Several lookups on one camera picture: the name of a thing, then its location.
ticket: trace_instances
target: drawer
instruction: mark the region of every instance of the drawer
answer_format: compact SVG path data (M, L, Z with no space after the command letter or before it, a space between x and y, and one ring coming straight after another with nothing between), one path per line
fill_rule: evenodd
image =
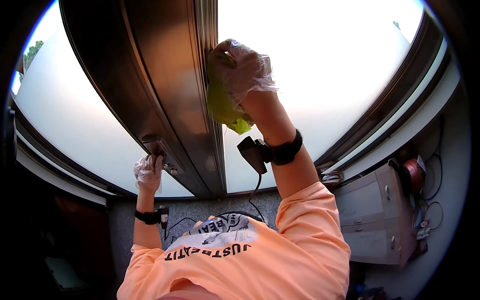
M384 207L385 219L399 217L399 205L404 198L397 173L389 165L383 165L375 170L378 180L382 204Z
M382 221L384 207L375 173L335 191L341 226Z
M350 246L351 261L371 264L400 264L401 238L398 218L368 224L342 226Z

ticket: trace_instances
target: drawer handle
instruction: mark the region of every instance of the drawer handle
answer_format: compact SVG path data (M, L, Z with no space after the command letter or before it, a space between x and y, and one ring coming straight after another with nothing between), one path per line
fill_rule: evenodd
M387 200L390 200L390 197L388 197L388 185L385 185L385 194L387 194Z

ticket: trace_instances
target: green cloth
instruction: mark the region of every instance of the green cloth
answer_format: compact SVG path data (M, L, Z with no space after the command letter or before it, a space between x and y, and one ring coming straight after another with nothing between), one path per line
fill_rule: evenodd
M207 74L209 79L207 106L212 118L220 124L225 124L238 134L249 131L253 123L249 114L241 109L235 110L235 103L223 82L216 76L213 63L223 63L231 68L236 67L235 60L227 53L220 53L214 57L214 61L207 62Z

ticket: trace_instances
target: red object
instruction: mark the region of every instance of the red object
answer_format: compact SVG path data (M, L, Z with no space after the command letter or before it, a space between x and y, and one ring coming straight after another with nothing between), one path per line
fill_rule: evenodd
M416 158L407 160L402 164L410 173L411 193L418 194L425 182L425 171L419 168Z

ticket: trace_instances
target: wrist-mounted device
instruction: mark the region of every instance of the wrist-mounted device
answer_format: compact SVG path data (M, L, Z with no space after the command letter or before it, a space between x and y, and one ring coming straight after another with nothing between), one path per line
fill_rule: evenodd
M141 213L135 210L135 218L144 221L147 225L160 223L162 229L167 229L169 209L161 205L154 213Z
M237 145L240 154L257 171L258 174L265 174L267 169L265 163L273 162L277 166L291 163L295 159L295 154L300 151L303 144L303 138L300 131L296 129L297 134L293 142L287 142L276 147L269 147L261 139L253 140L247 136Z

